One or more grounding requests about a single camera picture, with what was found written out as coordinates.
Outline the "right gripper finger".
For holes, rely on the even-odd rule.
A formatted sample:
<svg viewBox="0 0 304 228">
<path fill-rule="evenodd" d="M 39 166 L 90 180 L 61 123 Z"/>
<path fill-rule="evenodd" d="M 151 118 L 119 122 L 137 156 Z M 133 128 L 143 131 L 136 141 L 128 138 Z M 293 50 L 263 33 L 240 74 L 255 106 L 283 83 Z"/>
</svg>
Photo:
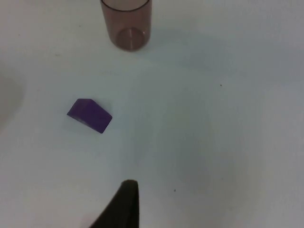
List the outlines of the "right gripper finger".
<svg viewBox="0 0 304 228">
<path fill-rule="evenodd" d="M 135 180 L 125 180 L 91 228 L 138 228 L 139 187 Z"/>
</svg>

